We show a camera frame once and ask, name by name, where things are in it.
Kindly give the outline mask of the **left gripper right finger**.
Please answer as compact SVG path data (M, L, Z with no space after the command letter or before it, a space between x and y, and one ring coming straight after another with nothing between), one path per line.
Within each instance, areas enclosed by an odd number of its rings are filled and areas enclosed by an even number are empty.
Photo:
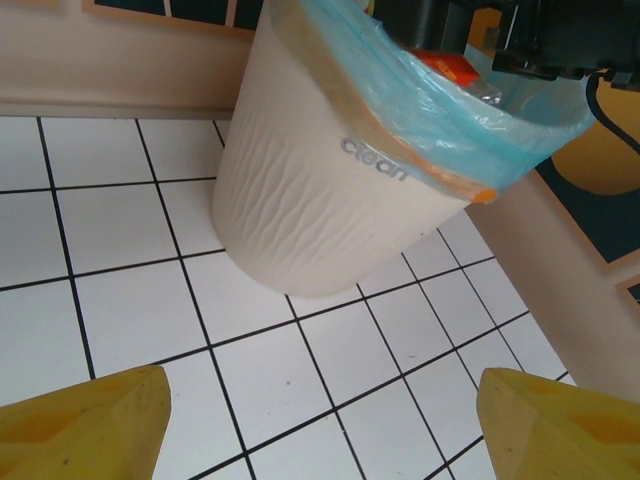
M639 477L637 403L487 368L476 411L498 479Z

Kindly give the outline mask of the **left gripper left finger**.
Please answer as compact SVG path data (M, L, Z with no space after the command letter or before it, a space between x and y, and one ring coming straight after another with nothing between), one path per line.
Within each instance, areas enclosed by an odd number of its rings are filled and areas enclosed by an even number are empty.
M3 479L150 479L171 415L165 370L145 366L1 408Z

